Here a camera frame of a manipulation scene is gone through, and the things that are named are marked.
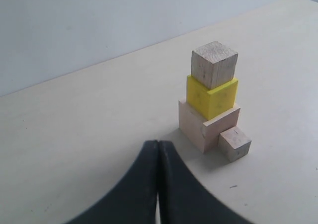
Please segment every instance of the yellow block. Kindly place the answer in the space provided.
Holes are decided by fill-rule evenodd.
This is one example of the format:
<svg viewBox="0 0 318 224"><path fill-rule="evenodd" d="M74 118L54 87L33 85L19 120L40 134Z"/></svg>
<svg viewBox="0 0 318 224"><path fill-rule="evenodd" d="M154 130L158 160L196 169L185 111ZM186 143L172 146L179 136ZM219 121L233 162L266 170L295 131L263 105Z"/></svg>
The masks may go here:
<svg viewBox="0 0 318 224"><path fill-rule="evenodd" d="M207 120L233 108L238 89L238 80L233 78L212 90L208 90L198 80L187 77L187 102Z"/></svg>

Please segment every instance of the white wall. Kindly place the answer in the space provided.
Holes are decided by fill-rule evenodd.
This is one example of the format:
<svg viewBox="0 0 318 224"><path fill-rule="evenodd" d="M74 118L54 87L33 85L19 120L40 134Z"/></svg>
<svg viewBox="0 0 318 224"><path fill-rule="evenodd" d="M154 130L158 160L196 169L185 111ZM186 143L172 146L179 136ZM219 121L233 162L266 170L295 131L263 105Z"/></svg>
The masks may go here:
<svg viewBox="0 0 318 224"><path fill-rule="evenodd" d="M0 96L276 0L0 0Z"/></svg>

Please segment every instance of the table surface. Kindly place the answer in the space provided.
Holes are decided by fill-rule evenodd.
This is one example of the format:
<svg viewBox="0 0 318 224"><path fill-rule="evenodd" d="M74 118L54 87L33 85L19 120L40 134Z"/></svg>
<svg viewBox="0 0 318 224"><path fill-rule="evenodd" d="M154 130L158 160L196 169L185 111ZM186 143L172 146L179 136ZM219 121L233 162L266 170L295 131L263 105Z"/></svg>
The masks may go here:
<svg viewBox="0 0 318 224"><path fill-rule="evenodd" d="M317 223L317 28L318 3L281 0L0 97L0 223L73 218L148 139L172 140L200 182L255 223ZM238 126L252 146L234 163L178 129L191 51L211 41L238 51Z"/></svg>

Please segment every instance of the block tower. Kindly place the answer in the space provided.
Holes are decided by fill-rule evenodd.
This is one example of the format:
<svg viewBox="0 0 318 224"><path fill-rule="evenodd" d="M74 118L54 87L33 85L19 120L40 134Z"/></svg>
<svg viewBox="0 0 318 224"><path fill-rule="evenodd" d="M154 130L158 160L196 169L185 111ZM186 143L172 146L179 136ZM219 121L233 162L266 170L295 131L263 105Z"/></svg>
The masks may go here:
<svg viewBox="0 0 318 224"><path fill-rule="evenodd" d="M248 153L251 140L236 126L234 78L238 53L219 42L192 51L186 99L179 101L179 127L205 153L218 146L231 162Z"/></svg>

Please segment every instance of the rectangular wooden block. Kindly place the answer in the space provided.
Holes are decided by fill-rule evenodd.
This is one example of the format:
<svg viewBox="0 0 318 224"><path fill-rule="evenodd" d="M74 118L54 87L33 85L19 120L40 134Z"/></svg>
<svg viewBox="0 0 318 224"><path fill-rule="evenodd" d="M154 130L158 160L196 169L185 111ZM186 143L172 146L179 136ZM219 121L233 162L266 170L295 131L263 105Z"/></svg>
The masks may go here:
<svg viewBox="0 0 318 224"><path fill-rule="evenodd" d="M231 81L208 90L204 85L189 75L187 77L187 102L205 119L220 115L233 107L238 88L238 80Z"/></svg>
<svg viewBox="0 0 318 224"><path fill-rule="evenodd" d="M252 140L235 126L220 134L218 147L233 162L247 155L251 143Z"/></svg>
<svg viewBox="0 0 318 224"><path fill-rule="evenodd" d="M209 90L234 77L239 54L219 42L192 51L191 75Z"/></svg>
<svg viewBox="0 0 318 224"><path fill-rule="evenodd" d="M179 101L179 128L188 139L205 153L217 146L219 134L237 125L240 107L233 108L207 121L185 100Z"/></svg>

